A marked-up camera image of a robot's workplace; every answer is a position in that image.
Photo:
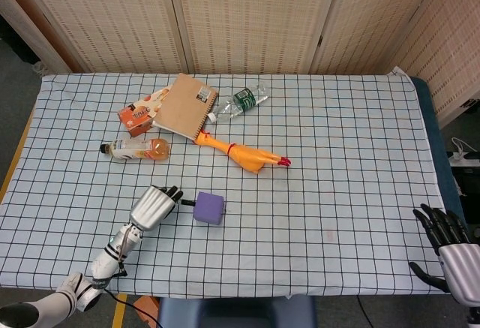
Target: plastic bottle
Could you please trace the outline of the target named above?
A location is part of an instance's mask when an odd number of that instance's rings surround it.
[[[100,151],[115,158],[149,158],[162,161],[168,158],[170,146],[165,139],[133,140],[118,139],[110,144],[101,144]]]
[[[218,107],[208,114],[208,118],[212,123],[227,122],[234,116],[262,103],[269,95],[269,89],[260,82],[254,88],[245,88],[226,101],[220,102]]]

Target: purple block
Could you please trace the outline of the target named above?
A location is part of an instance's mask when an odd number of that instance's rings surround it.
[[[193,217],[197,221],[220,224],[224,213],[224,198],[220,195],[200,192],[193,208]]]

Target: robotic hand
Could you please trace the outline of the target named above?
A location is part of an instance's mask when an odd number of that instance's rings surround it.
[[[417,263],[410,269],[426,284],[452,296],[469,307],[468,324],[480,327],[480,245],[470,242],[464,224],[453,212],[445,214],[422,204],[425,214],[413,210],[435,250],[445,279],[428,275]]]
[[[100,299],[112,277],[125,276],[123,261],[142,239],[175,207],[182,191],[152,185],[130,211],[130,223],[109,241],[91,265],[93,282],[82,273],[69,275],[55,293],[37,302],[20,302],[0,308],[0,328],[50,328],[70,317],[75,308],[88,311]]]

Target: notebook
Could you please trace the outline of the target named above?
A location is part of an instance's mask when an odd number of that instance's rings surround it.
[[[217,96],[217,91],[204,82],[180,73],[153,125],[195,140]]]

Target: grid tablecloth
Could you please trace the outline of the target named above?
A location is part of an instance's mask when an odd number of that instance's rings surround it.
[[[221,226],[180,206],[145,234],[110,287],[157,296],[428,293],[407,262],[440,265],[412,208],[443,207],[414,86],[402,76],[196,75],[220,99],[265,80],[271,98],[220,140],[287,156],[249,173],[167,131],[168,161],[111,159],[128,133],[117,111],[176,78],[69,74],[43,79],[0,208],[0,284],[56,288],[108,243],[150,184],[226,198]],[[158,137],[152,129],[146,138]]]

